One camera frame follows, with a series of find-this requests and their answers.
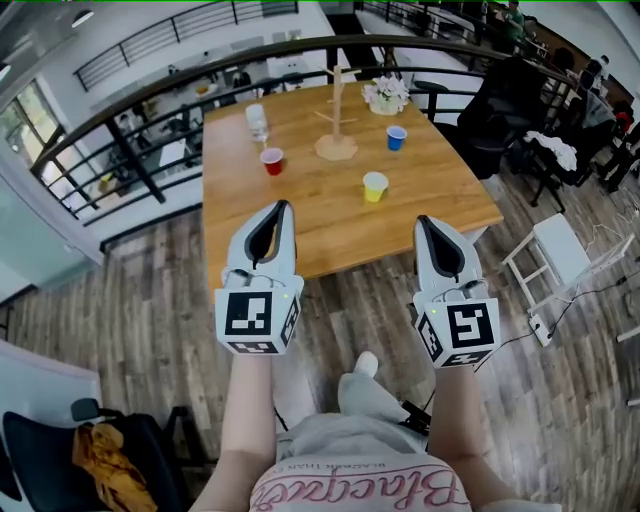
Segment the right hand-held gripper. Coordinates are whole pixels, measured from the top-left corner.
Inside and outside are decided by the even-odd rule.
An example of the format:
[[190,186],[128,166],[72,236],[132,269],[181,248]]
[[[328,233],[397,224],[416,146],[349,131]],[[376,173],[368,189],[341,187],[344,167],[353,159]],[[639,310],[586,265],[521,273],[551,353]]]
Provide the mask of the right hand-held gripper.
[[477,366],[501,345],[499,303],[489,296],[473,243],[435,217],[414,226],[418,291],[412,324],[434,368]]

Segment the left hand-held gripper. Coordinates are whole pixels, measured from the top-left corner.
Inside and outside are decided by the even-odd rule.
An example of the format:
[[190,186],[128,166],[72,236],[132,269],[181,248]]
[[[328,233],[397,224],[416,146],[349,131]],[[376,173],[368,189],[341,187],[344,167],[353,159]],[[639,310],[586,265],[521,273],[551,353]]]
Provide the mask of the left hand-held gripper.
[[301,314],[294,212],[278,200],[231,237],[223,286],[214,291],[216,339],[235,355],[283,355]]

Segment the red plastic cup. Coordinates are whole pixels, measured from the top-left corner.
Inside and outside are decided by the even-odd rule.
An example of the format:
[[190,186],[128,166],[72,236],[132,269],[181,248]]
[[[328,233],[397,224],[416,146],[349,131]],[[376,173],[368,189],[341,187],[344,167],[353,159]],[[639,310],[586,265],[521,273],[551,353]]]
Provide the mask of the red plastic cup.
[[260,154],[260,161],[271,176],[277,176],[282,172],[283,159],[284,153],[280,148],[268,147]]

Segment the yellow plastic cup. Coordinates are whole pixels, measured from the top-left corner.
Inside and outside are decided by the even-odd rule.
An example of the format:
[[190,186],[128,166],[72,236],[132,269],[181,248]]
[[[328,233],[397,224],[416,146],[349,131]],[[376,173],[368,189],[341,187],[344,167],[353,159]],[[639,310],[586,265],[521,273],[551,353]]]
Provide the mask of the yellow plastic cup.
[[388,178],[381,172],[368,172],[363,177],[364,197],[367,202],[377,203],[389,186]]

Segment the wooden cup tree stand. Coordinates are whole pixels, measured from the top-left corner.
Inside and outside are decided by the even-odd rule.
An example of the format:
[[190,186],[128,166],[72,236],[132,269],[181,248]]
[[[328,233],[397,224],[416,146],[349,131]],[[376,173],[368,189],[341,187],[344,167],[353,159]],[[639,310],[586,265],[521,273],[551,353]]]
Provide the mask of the wooden cup tree stand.
[[342,118],[342,96],[345,83],[343,79],[359,73],[359,70],[345,71],[339,64],[333,66],[332,70],[327,69],[328,74],[333,79],[332,98],[328,101],[332,105],[332,115],[325,115],[315,111],[314,114],[331,123],[331,133],[321,136],[314,145],[316,154],[331,162],[349,160],[355,156],[358,146],[353,137],[342,133],[342,125],[355,122],[356,119]]

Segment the person's right forearm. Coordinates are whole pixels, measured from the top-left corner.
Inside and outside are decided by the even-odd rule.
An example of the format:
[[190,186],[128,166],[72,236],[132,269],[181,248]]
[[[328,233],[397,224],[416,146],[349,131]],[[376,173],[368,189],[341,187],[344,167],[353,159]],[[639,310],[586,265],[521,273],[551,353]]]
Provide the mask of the person's right forearm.
[[481,401],[473,368],[437,370],[429,453],[454,470],[474,510],[515,497],[486,462],[484,450]]

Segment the clear plastic cup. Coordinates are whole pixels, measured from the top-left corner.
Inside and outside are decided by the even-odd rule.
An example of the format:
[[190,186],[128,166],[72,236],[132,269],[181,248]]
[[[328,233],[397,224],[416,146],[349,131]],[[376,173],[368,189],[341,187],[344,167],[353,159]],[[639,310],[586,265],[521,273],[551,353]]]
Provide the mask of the clear plastic cup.
[[261,104],[251,104],[245,109],[248,128],[254,141],[265,143],[269,137],[269,127]]

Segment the white power strip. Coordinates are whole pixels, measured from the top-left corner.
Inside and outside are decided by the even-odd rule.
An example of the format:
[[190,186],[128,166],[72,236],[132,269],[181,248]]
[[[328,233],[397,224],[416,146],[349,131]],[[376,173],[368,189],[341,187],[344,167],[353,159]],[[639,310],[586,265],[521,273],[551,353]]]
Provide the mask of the white power strip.
[[529,325],[540,345],[542,347],[548,346],[551,342],[552,334],[541,316],[539,314],[530,315]]

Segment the white folding chair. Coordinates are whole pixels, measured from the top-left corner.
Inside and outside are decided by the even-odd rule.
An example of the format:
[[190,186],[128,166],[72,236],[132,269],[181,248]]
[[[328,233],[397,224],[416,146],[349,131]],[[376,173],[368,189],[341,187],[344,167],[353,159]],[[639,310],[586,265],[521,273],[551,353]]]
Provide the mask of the white folding chair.
[[[537,311],[548,303],[620,261],[635,239],[634,234],[624,236],[608,251],[591,260],[587,248],[580,242],[565,216],[557,213],[536,223],[531,232],[501,264],[513,273],[529,305],[527,314],[533,318]],[[516,257],[529,245],[533,245],[537,251],[542,266],[529,275],[523,276],[516,265]],[[537,300],[530,290],[529,283],[545,273],[551,276],[555,287],[548,297]]]

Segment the black clip device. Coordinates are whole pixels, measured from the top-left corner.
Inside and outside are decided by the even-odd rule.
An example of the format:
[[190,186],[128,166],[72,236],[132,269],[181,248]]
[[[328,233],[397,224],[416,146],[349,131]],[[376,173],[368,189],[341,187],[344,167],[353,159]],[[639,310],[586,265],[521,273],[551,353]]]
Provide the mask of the black clip device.
[[428,437],[430,433],[431,416],[425,410],[408,400],[402,401],[401,407],[409,414],[409,416],[401,422],[401,425],[423,437]]

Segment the black office chair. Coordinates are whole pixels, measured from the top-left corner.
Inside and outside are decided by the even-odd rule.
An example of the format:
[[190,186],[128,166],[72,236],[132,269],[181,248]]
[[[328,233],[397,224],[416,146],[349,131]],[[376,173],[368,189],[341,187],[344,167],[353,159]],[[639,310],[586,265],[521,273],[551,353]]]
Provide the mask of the black office chair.
[[495,62],[456,123],[435,124],[477,179],[497,174],[511,144],[542,123],[544,82],[543,74],[519,56]]
[[148,414],[124,415],[89,398],[74,402],[71,413],[76,427],[45,425],[14,412],[3,417],[8,461],[34,512],[112,512],[93,478],[72,463],[75,429],[99,423],[123,434],[122,452],[146,480],[157,512],[187,512],[192,501],[184,470],[209,463],[189,408],[174,407],[165,426]]
[[513,172],[523,173],[538,180],[538,187],[530,201],[536,207],[542,193],[547,190],[559,211],[565,206],[559,190],[563,186],[582,186],[592,173],[591,161],[612,142],[617,126],[615,115],[595,93],[589,91],[570,102],[566,115],[549,137],[559,137],[577,150],[577,170],[565,171],[554,155],[536,141],[527,143],[521,137],[513,146]]

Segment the white crumpled cloth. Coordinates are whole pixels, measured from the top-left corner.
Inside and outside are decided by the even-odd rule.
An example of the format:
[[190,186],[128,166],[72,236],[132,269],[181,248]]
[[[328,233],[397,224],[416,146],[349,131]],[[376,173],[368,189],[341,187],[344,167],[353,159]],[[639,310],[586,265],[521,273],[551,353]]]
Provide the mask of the white crumpled cloth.
[[538,131],[528,131],[523,140],[527,143],[536,141],[542,148],[549,150],[557,164],[565,171],[577,170],[577,150],[561,138],[549,137]]

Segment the pink flowers in pot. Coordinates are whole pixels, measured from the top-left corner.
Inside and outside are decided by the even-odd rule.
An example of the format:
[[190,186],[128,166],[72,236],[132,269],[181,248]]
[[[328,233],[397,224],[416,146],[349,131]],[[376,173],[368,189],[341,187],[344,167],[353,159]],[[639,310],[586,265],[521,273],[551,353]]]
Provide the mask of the pink flowers in pot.
[[362,96],[371,112],[385,116],[401,113],[410,101],[404,80],[394,76],[374,78],[362,87]]

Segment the white shirt pink print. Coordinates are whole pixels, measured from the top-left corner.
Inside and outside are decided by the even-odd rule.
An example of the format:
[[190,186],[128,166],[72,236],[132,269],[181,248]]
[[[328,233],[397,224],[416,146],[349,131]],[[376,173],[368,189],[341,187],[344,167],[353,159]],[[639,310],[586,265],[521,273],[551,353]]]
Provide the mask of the white shirt pink print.
[[250,512],[562,512],[518,496],[471,507],[454,470],[406,429],[364,416],[298,426],[256,482]]

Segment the white cabinet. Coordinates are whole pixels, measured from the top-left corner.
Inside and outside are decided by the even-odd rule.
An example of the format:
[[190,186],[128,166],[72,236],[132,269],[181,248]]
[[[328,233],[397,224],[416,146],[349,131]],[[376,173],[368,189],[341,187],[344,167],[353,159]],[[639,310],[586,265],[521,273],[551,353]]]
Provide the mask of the white cabinet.
[[0,425],[7,412],[36,422],[71,427],[71,405],[102,400],[100,377],[91,370],[37,355],[0,339]]

